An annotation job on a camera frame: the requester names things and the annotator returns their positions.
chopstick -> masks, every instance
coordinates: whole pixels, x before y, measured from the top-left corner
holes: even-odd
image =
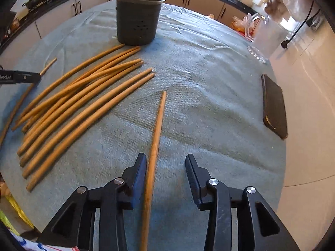
[[[36,106],[39,101],[41,101],[49,92],[51,92],[55,87],[63,83],[63,81],[67,80],[69,77],[74,75],[76,72],[80,71],[81,69],[85,68],[86,66],[90,65],[91,63],[97,61],[98,59],[104,57],[105,55],[114,52],[120,48],[125,46],[124,44],[117,45],[111,49],[108,49],[107,51],[101,52],[100,54],[84,61],[80,65],[76,66],[66,74],[64,74],[61,78],[53,82],[50,86],[48,86],[43,92],[41,92],[31,103],[22,111],[21,115],[19,116],[19,119],[22,118],[24,115],[26,115],[34,106]]]
[[[41,110],[39,113],[37,113],[36,115],[32,116],[24,125],[24,127],[22,127],[22,132],[24,134],[26,134],[28,132],[28,130],[31,128],[31,126],[39,119],[39,117],[41,117],[43,114],[45,113],[45,109]]]
[[[143,65],[143,62],[137,63],[134,66],[119,70],[119,73],[112,73],[109,76],[95,81],[93,84],[86,87],[84,90],[76,94],[69,101],[59,107],[53,114],[50,115],[44,122],[37,127],[34,132],[24,141],[18,149],[17,154],[20,156],[25,152],[31,144],[33,144],[28,152],[21,158],[20,165],[23,166],[31,158],[34,152],[45,141],[45,139],[69,116],[76,112],[81,106],[91,100],[94,96],[102,92],[117,80],[121,79],[128,73]]]
[[[140,251],[146,251],[148,247],[151,202],[153,194],[153,185],[155,183],[156,163],[157,163],[158,149],[160,145],[160,133],[163,124],[165,102],[166,102],[166,91],[163,92],[161,97],[160,107],[157,113],[155,130],[152,136],[149,165],[146,175],[146,184],[144,191]]]
[[[152,69],[147,69],[143,71],[142,73],[139,73],[138,75],[130,78],[129,80],[123,82],[121,85],[117,86],[116,88],[112,89],[110,92],[105,94],[104,96],[100,97],[98,100],[96,100],[93,104],[88,106],[84,111],[82,111],[79,115],[77,115],[74,119],[72,119],[66,126],[64,126],[39,152],[38,154],[29,162],[27,167],[24,169],[22,176],[26,178],[32,170],[37,166],[39,162],[45,157],[45,155],[54,147],[58,144],[58,142],[64,138],[69,131],[73,129],[77,124],[79,124],[82,120],[84,120],[87,116],[89,116],[91,113],[93,113],[95,110],[97,110],[100,106],[105,104],[107,101],[109,101],[112,97],[123,91],[125,88],[127,88],[129,85],[132,83],[138,81],[140,78],[144,77],[147,75],[149,72],[151,72]],[[66,112],[65,115],[62,114],[60,118],[58,118],[52,125],[48,127],[36,140],[36,142],[31,146],[28,151],[23,155],[23,157],[20,160],[20,165],[23,166],[33,155],[36,149],[38,149],[39,144],[43,143],[44,140],[47,137],[47,134],[50,130],[54,128],[54,126],[58,126],[59,121],[63,121],[64,118],[67,118],[67,113],[71,113],[72,111],[70,110],[69,112]]]
[[[35,185],[42,179],[45,173],[50,169],[50,167],[56,162],[58,157],[73,144],[76,139],[78,139],[93,123],[95,123],[98,119],[100,119],[103,115],[105,115],[113,106],[122,101],[125,97],[127,97],[134,90],[142,86],[144,83],[149,81],[151,78],[155,76],[154,73],[149,74],[148,76],[142,78],[140,81],[136,82],[128,89],[124,90],[113,99],[111,99],[108,103],[103,105],[100,109],[98,109],[94,114],[92,114],[88,119],[86,119],[78,128],[75,129],[66,139],[60,143],[57,148],[52,152],[51,155],[43,162],[43,164],[37,169],[37,171],[33,174],[30,182],[28,183],[26,189],[31,191]]]
[[[137,53],[138,51],[140,51],[141,48],[139,46],[131,48],[129,50],[126,50],[120,54],[117,54],[115,56],[113,56],[112,58],[109,58],[107,60],[105,60],[103,63],[100,63],[99,65],[97,65],[96,67],[92,68],[91,70],[89,70],[88,72],[82,74],[79,78],[77,78],[75,81],[73,81],[72,83],[70,83],[69,85],[72,85],[88,76],[90,76],[93,73],[98,73],[101,72],[105,69],[108,69],[112,66],[115,66],[116,64],[118,64],[119,62],[125,60],[126,58],[129,58],[130,56],[132,56],[133,54]],[[59,99],[43,116],[42,118],[36,123],[36,125],[33,127],[33,129],[31,131],[34,131],[43,121],[45,121],[46,118],[48,118],[56,109],[58,109],[58,107],[60,107],[62,104],[64,104],[68,99],[70,99],[72,96],[69,97],[69,95],[67,96],[63,96],[61,99]]]
[[[46,65],[44,67],[44,69],[40,72],[41,77],[45,74],[45,72],[51,67],[51,65],[53,65],[55,63],[55,61],[57,60],[57,58],[54,58],[48,65]],[[33,89],[33,87],[35,86],[35,84],[31,84],[27,90],[23,93],[23,95],[21,96],[21,98],[19,99],[19,101],[16,103],[15,107],[13,108],[12,112],[9,115],[9,118],[1,132],[0,135],[0,148],[2,146],[2,143],[5,139],[5,136],[8,132],[9,126],[12,123],[14,116],[16,114],[16,112],[19,110],[20,106],[22,105],[24,99],[27,97],[27,95],[29,94],[29,92]]]
[[[38,106],[34,107],[34,109],[32,109],[31,111],[29,111],[26,115],[24,115],[18,122],[17,122],[17,126],[21,125],[23,122],[25,122],[26,120],[28,120],[31,116],[37,114],[40,110],[44,109],[46,106],[55,103],[58,99],[60,99],[61,97],[63,97],[64,95],[68,94],[71,90],[73,89],[77,89],[79,87],[81,87],[84,84],[87,84],[91,81],[94,81],[95,79],[104,76],[106,74],[115,72],[121,68],[125,69],[128,68],[132,65],[135,65],[136,63],[139,63],[141,61],[141,59],[136,59],[136,60],[132,60],[130,62],[126,62],[117,66],[114,66],[112,68],[106,69],[104,71],[101,71],[99,73],[95,73],[92,74],[68,87],[65,87],[63,90],[61,90],[60,92],[54,94],[52,97],[50,97],[49,99],[45,100],[44,102],[42,102],[41,104],[39,104]]]

table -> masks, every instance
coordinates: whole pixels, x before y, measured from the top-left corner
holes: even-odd
[[[65,72],[117,45],[116,35],[115,1],[110,1],[71,18],[43,38],[15,70],[39,72],[55,56],[58,60],[23,107]],[[26,215],[43,230],[78,186],[101,187],[132,166],[139,152],[148,156],[163,90],[168,96],[148,249],[203,250],[208,212],[200,212],[193,203],[184,166],[188,153],[227,186],[254,186],[276,209],[286,145],[262,122],[260,76],[275,77],[270,64],[252,58],[247,45],[242,36],[217,21],[164,4],[155,40],[130,58],[142,58],[145,64],[129,76],[153,67],[156,77],[86,131],[31,193],[26,191],[27,181],[21,176],[16,154],[23,134],[19,129],[7,134],[0,152],[0,171]],[[0,88],[0,127],[27,86]],[[138,249],[139,218],[139,209],[125,212],[130,251]]]

tiled floor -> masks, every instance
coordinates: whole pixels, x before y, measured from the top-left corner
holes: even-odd
[[[289,137],[278,215],[301,251],[311,251],[335,216],[335,34],[304,27],[270,61],[283,89]]]

smartphone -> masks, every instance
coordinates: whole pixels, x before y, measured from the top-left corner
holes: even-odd
[[[288,137],[283,91],[271,78],[262,74],[263,122],[283,140]]]

gray bucket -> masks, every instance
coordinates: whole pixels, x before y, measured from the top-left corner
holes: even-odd
[[[126,45],[145,45],[156,36],[160,8],[165,0],[117,0],[118,41]]]

